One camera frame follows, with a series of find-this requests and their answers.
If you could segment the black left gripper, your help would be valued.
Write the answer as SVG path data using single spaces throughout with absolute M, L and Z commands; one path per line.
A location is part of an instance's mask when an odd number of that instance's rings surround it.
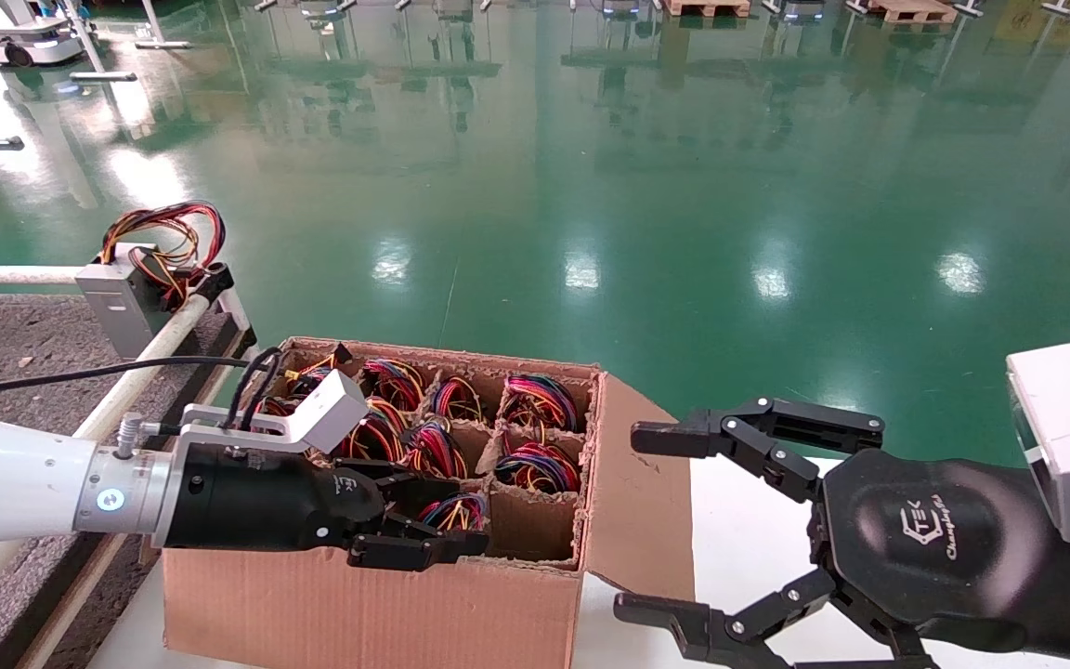
M 301 454 L 236 460 L 221 446 L 192 445 L 163 545 L 239 551 L 331 546 L 347 549 L 346 563 L 354 568 L 427 571 L 479 558 L 489 535 L 439 530 L 385 512 L 395 505 L 422 511 L 461 490 L 454 478 L 403 463 L 335 458 L 335 467 L 323 469 Z

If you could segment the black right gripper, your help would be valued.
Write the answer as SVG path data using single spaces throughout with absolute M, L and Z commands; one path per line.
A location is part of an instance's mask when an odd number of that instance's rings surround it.
M 684 422 L 636 422 L 642 454 L 724 457 L 795 503 L 821 487 L 829 557 L 823 568 L 727 613 L 679 598 L 620 592 L 621 622 L 671 632 L 681 656 L 727 668 L 935 668 L 924 638 L 970 650 L 1070 658 L 1070 543 L 1027 470 L 964 460 L 910 461 L 880 452 L 878 416 L 759 398 L 697 410 Z M 817 465 L 789 448 L 854 456 L 821 484 Z M 873 602 L 887 660 L 789 663 L 768 640 L 825 604 Z

